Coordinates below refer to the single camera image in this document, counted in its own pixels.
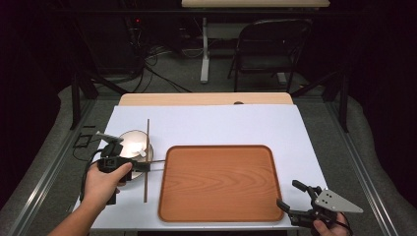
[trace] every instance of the metal rod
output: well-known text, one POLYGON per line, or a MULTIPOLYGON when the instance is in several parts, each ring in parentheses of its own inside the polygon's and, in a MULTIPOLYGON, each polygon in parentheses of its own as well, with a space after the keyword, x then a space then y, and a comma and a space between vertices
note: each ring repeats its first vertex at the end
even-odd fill
MULTIPOLYGON (((149 162, 149 119, 147 127, 147 150, 146 150, 146 162, 149 162)), ((144 189, 144 203, 148 202, 148 173, 145 172, 145 189, 144 189)))

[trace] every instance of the black wall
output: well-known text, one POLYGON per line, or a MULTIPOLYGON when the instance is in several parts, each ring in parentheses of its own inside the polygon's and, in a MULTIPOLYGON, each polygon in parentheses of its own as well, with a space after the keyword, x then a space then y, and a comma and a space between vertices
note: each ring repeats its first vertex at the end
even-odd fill
MULTIPOLYGON (((356 60, 350 95, 363 106, 380 162, 398 191, 417 206, 416 134, 417 6, 375 1, 381 21, 356 60)), ((330 9, 361 9, 371 1, 331 1, 330 9)), ((60 89, 71 72, 46 17, 33 1, 1 1, 2 206, 19 184, 59 111, 60 89)), ((314 25, 303 74, 313 81, 338 66, 358 24, 342 20, 314 25)), ((80 54, 88 54, 84 47, 80 54)))
MULTIPOLYGON (((398 192, 417 207, 417 4, 338 0, 331 1, 330 8, 361 9, 368 4, 374 6, 377 20, 354 61, 349 95, 363 107, 383 169, 398 192)), ((303 75, 315 81, 335 70, 351 52, 351 42, 363 24, 315 21, 300 59, 303 75)))
POLYGON ((0 207, 20 183, 59 112, 69 72, 36 3, 0 3, 0 207))

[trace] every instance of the chair leg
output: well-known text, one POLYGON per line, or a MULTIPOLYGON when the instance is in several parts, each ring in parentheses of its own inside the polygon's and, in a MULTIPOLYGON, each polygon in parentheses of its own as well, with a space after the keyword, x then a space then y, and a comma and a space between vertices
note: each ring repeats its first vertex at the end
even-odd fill
POLYGON ((234 85, 234 91, 236 92, 237 91, 237 80, 238 80, 238 76, 239 76, 239 70, 237 69, 238 67, 237 67, 238 65, 237 65, 237 62, 236 62, 236 67, 235 67, 235 85, 234 85))
POLYGON ((232 64, 230 65, 230 70, 229 70, 229 74, 227 74, 227 79, 230 79, 230 76, 231 76, 231 74, 232 74, 232 70, 233 70, 233 66, 234 66, 234 63, 235 63, 235 56, 233 56, 233 59, 232 59, 232 64))
POLYGON ((286 92, 289 93, 289 89, 291 89, 291 83, 292 83, 292 77, 294 76, 294 71, 291 70, 290 74, 289 74, 289 78, 287 81, 287 88, 286 88, 286 92))

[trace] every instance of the cable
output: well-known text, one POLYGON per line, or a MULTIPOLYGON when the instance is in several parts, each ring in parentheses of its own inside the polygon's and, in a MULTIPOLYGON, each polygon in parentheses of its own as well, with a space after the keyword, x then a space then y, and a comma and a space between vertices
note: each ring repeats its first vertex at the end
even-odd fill
POLYGON ((144 93, 148 89, 148 87, 150 85, 150 82, 152 82, 152 78, 153 78, 153 73, 150 74, 149 82, 148 82, 147 86, 141 91, 141 93, 144 93))
MULTIPOLYGON (((94 142, 97 142, 97 141, 100 141, 100 140, 101 140, 101 139, 97 139, 97 140, 89 141, 89 142, 87 142, 87 143, 80 144, 79 146, 89 145, 89 144, 91 144, 91 143, 94 143, 94 142)), ((75 159, 77 159, 77 160, 80 160, 80 161, 89 161, 88 159, 82 159, 82 158, 79 158, 79 157, 77 157, 77 156, 75 155, 76 149, 78 149, 78 148, 80 148, 80 147, 74 147, 74 149, 73 149, 73 157, 74 157, 75 159)))
POLYGON ((92 155, 89 157, 89 161, 86 163, 86 168, 84 169, 83 179, 81 182, 81 190, 80 190, 80 202, 84 199, 84 190, 86 187, 86 180, 87 180, 87 173, 89 172, 89 167, 92 165, 92 160, 94 159, 95 155, 102 152, 103 149, 98 149, 95 152, 92 153, 92 155))
POLYGON ((171 84, 177 91, 180 91, 178 88, 180 88, 180 89, 182 89, 182 90, 184 90, 184 91, 187 91, 187 92, 191 92, 190 90, 188 90, 188 89, 186 89, 186 88, 184 88, 184 87, 182 87, 182 86, 180 86, 180 85, 178 85, 178 84, 176 84, 176 83, 174 83, 174 82, 172 82, 172 81, 170 81, 170 80, 168 80, 168 79, 166 79, 166 78, 164 78, 164 77, 162 77, 160 74, 158 74, 157 72, 155 72, 153 69, 151 69, 149 66, 145 66, 145 69, 147 69, 149 72, 151 72, 151 73, 154 73, 156 76, 158 76, 158 77, 160 77, 161 79, 163 79, 163 80, 165 80, 165 81, 167 81, 169 84, 171 84))
POLYGON ((143 81, 143 79, 144 79, 144 73, 145 72, 142 72, 142 75, 141 75, 141 78, 139 79, 139 82, 138 82, 138 85, 132 90, 132 93, 135 93, 136 92, 136 90, 139 88, 139 86, 141 85, 141 83, 142 83, 142 81, 143 81))
POLYGON ((340 214, 343 215, 344 219, 346 220, 346 224, 341 223, 341 222, 338 222, 338 221, 336 222, 336 224, 338 224, 338 225, 340 225, 342 227, 345 227, 349 231, 349 235, 350 236, 353 236, 354 233, 353 233, 352 228, 350 228, 350 222, 349 222, 349 220, 347 219, 346 215, 343 212, 341 212, 340 214))

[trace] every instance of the orange tray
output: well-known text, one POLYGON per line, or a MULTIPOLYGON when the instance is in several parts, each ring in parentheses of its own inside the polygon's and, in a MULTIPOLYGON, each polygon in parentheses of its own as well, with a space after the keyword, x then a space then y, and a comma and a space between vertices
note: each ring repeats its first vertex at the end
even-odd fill
POLYGON ((278 221, 266 146, 177 146, 166 154, 158 214, 166 222, 278 221))

